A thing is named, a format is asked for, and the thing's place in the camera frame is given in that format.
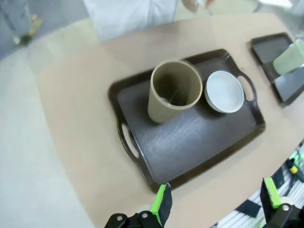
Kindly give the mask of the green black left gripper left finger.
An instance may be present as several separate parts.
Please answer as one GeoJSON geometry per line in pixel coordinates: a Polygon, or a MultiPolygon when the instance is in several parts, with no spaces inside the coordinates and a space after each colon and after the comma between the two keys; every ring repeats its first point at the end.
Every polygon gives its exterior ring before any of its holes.
{"type": "Polygon", "coordinates": [[[162,184],[149,210],[135,213],[128,217],[122,213],[111,215],[106,228],[163,228],[172,208],[171,186],[162,184]]]}

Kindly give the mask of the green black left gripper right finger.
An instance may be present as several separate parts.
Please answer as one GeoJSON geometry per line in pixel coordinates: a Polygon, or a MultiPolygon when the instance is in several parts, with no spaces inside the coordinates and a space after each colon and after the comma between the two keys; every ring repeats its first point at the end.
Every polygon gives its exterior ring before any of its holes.
{"type": "Polygon", "coordinates": [[[270,177],[262,181],[261,203],[266,220],[265,228],[302,228],[304,226],[304,209],[283,203],[270,177]]]}

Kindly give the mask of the person's right hand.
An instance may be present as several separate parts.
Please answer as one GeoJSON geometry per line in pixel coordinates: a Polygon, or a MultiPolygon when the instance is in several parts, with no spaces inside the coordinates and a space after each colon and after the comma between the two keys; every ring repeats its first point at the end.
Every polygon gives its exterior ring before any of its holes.
{"type": "Polygon", "coordinates": [[[196,13],[199,7],[197,0],[182,0],[183,6],[192,13],[196,13]]]}

